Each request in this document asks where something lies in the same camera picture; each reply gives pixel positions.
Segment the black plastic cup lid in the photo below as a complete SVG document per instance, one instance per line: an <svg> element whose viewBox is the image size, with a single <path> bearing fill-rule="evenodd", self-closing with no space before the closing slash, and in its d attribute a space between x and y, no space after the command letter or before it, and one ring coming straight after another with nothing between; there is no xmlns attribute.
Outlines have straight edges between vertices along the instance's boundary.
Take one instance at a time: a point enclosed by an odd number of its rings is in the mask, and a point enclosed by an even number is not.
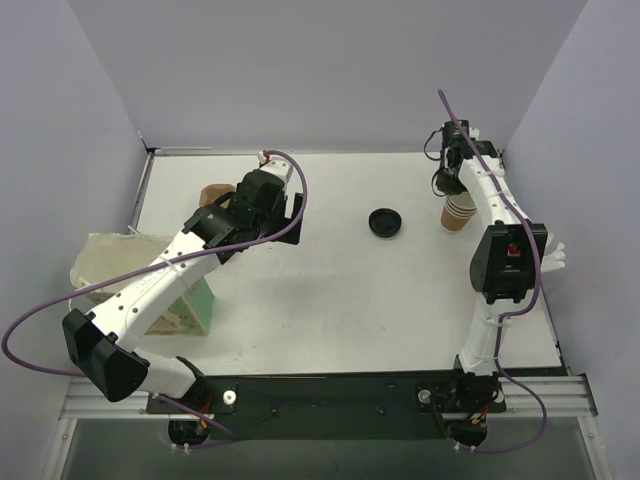
<svg viewBox="0 0 640 480"><path fill-rule="evenodd" d="M368 217L371 232L382 239L389 239L397 235L402 227L401 215L390 208L378 208Z"/></svg>

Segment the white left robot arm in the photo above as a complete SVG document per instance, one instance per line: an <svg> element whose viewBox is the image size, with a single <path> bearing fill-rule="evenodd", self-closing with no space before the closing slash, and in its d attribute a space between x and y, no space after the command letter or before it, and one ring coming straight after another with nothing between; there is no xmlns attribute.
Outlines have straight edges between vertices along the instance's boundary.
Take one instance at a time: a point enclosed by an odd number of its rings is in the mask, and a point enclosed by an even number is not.
<svg viewBox="0 0 640 480"><path fill-rule="evenodd" d="M164 394L183 411L204 402L204 375L183 357L139 349L149 327L183 293L236 251L259 240L296 244L305 197L287 217L287 186L295 167L270 160L247 173L236 189L198 208L139 279L87 313L72 310L62 321L72 363L107 400L136 391Z"/></svg>

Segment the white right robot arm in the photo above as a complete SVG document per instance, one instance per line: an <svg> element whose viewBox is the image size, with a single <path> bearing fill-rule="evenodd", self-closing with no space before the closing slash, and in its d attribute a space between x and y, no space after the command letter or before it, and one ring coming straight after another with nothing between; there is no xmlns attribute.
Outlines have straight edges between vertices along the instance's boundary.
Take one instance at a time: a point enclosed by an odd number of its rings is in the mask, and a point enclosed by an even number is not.
<svg viewBox="0 0 640 480"><path fill-rule="evenodd" d="M477 131L468 121L449 120L439 132L435 187L449 199L468 195L484 228L469 267L474 316L457 360L466 374L495 376L509 320L538 303L548 230L517 205L497 150L474 139Z"/></svg>

